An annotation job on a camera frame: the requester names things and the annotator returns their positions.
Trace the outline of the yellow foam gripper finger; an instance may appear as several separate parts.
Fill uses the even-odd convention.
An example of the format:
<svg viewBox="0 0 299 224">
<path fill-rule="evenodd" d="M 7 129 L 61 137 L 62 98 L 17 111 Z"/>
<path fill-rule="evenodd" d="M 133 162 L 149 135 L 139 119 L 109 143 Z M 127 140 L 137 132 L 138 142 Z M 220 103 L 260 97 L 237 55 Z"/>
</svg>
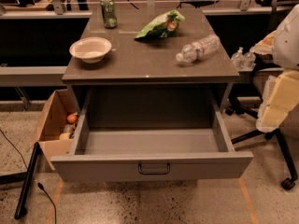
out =
<svg viewBox="0 0 299 224">
<path fill-rule="evenodd" d="M 256 43 L 254 46 L 254 51 L 257 54 L 261 54 L 261 55 L 272 54 L 273 40 L 275 34 L 276 32 L 273 31 L 270 34 L 268 34 L 264 39 Z"/>
<path fill-rule="evenodd" d="M 298 71 L 284 71 L 278 77 L 269 76 L 263 89 L 256 128 L 263 133 L 273 132 L 298 104 Z"/>
</svg>

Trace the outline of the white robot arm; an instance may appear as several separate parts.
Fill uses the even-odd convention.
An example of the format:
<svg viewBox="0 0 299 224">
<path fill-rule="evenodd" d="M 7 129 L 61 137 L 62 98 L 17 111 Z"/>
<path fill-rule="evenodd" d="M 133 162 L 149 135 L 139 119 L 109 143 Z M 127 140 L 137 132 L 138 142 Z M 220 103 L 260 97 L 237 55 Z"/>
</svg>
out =
<svg viewBox="0 0 299 224">
<path fill-rule="evenodd" d="M 273 63 L 283 69 L 277 78 L 270 77 L 263 91 L 256 128 L 274 131 L 299 104 L 299 5 L 296 5 L 278 28 L 254 46 L 257 54 L 271 54 Z"/>
</svg>

